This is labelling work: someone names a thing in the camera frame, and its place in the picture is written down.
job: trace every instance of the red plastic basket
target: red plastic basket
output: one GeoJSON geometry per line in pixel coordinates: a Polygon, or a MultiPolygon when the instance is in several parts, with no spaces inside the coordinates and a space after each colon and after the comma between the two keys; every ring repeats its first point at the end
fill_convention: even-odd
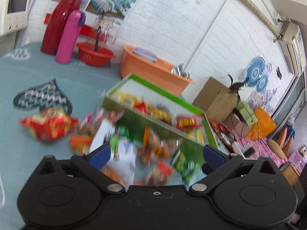
{"type": "Polygon", "coordinates": [[[90,66],[103,67],[109,63],[110,59],[116,57],[115,53],[103,47],[98,47],[97,52],[95,52],[95,45],[91,43],[79,42],[77,47],[79,48],[79,59],[90,66]]]}

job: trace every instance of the screw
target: screw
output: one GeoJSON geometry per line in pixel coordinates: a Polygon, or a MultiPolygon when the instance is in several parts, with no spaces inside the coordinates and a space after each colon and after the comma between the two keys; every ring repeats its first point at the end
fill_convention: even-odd
{"type": "Polygon", "coordinates": [[[120,184],[111,184],[108,186],[108,190],[112,192],[119,192],[122,190],[122,185],[120,184]]]}
{"type": "Polygon", "coordinates": [[[192,189],[194,191],[202,192],[202,191],[205,191],[207,189],[207,186],[205,184],[202,184],[202,183],[195,183],[195,184],[192,185],[192,189]]]}

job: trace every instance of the red thermos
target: red thermos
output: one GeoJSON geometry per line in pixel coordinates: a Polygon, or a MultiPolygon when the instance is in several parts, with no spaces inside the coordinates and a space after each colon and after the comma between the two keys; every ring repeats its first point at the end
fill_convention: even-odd
{"type": "Polygon", "coordinates": [[[81,0],[61,0],[54,9],[41,44],[41,52],[56,55],[66,22],[71,12],[80,8],[81,0]]]}

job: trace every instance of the brown cardboard box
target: brown cardboard box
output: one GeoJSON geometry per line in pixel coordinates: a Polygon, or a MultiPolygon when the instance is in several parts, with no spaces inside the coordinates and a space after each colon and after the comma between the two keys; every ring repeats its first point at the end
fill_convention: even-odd
{"type": "Polygon", "coordinates": [[[238,103],[237,95],[229,92],[227,86],[210,77],[193,105],[202,109],[208,118],[223,123],[238,103]]]}
{"type": "Polygon", "coordinates": [[[238,134],[240,137],[246,137],[246,135],[251,131],[251,127],[240,121],[239,118],[233,113],[226,118],[224,124],[228,127],[232,134],[238,134]]]}

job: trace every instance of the air conditioner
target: air conditioner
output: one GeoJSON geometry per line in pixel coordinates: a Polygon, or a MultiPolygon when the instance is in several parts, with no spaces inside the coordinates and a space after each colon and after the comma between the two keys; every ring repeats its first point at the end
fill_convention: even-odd
{"type": "Polygon", "coordinates": [[[306,66],[306,57],[300,27],[292,22],[285,21],[280,34],[279,43],[289,71],[296,76],[302,75],[306,66]]]}

